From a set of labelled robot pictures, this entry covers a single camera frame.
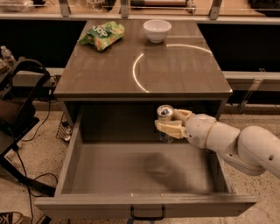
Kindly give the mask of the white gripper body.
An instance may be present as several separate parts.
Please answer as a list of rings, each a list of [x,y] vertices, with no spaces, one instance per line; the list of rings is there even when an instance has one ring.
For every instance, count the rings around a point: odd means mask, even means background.
[[[217,120],[214,117],[205,114],[191,116],[185,122],[187,141],[204,149],[206,147],[207,135],[216,122]]]

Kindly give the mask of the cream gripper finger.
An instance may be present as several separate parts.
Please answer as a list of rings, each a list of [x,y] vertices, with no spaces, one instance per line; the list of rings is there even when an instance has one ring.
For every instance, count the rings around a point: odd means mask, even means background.
[[[193,116],[193,112],[185,109],[174,109],[173,110],[173,119],[176,121],[181,121],[186,123],[186,121]]]
[[[181,120],[176,120],[176,121],[156,120],[155,125],[157,130],[167,134],[168,136],[177,139],[186,137],[185,123]]]

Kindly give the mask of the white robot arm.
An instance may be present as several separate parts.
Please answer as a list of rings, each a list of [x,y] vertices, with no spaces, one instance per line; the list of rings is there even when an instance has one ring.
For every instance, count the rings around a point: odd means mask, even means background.
[[[155,126],[169,137],[186,139],[200,149],[214,151],[225,162],[247,175],[270,172],[280,178],[280,138],[259,126],[237,129],[206,114],[157,108]]]

